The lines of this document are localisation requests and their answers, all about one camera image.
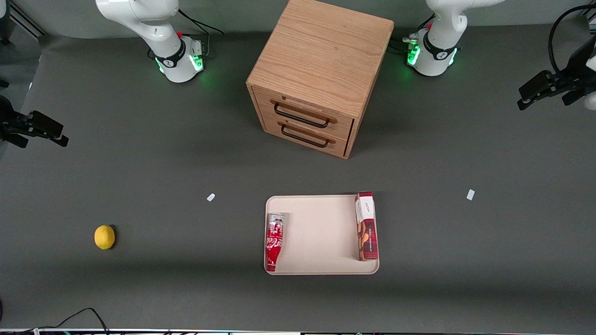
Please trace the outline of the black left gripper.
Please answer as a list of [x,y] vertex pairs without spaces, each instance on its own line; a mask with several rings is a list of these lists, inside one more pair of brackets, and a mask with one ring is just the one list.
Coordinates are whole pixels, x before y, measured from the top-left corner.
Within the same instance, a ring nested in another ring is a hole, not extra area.
[[589,60],[595,57],[595,40],[593,35],[581,47],[570,55],[565,68],[560,68],[553,59],[555,75],[543,70],[519,88],[520,99],[517,106],[520,111],[547,97],[560,93],[565,106],[595,91],[595,70],[588,66]]

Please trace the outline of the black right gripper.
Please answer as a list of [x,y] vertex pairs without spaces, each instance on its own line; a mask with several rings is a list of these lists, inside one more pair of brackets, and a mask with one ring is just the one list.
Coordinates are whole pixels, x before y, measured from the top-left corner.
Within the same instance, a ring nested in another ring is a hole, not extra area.
[[7,141],[19,148],[26,148],[28,144],[28,139],[21,135],[8,134],[8,130],[9,128],[16,127],[18,134],[30,136],[27,132],[25,132],[29,128],[29,126],[24,125],[27,122],[29,123],[30,128],[32,128],[31,133],[35,136],[40,136],[42,138],[51,140],[52,142],[58,144],[58,146],[61,147],[68,146],[69,139],[68,137],[62,134],[64,126],[61,123],[53,120],[51,117],[48,117],[45,114],[38,111],[32,111],[29,114],[17,112],[13,108],[13,105],[11,104],[9,99],[1,95],[1,136],[7,136]]

